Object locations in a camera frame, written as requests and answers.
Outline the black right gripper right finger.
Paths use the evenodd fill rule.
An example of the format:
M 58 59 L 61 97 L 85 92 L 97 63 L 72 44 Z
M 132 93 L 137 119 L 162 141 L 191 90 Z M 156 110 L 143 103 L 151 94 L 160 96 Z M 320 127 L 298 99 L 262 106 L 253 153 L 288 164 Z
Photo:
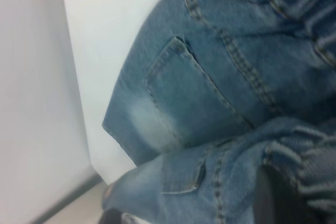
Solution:
M 307 207 L 285 176 L 268 165 L 258 168 L 253 203 L 255 223 L 316 223 Z

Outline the paint-worn right gripper left finger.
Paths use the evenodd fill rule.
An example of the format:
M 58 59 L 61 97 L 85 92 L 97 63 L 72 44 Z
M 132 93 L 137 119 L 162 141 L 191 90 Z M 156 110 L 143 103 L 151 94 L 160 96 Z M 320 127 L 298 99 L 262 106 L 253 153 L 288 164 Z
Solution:
M 103 212 L 101 224 L 138 224 L 138 221 L 130 214 L 117 209 L 109 209 Z

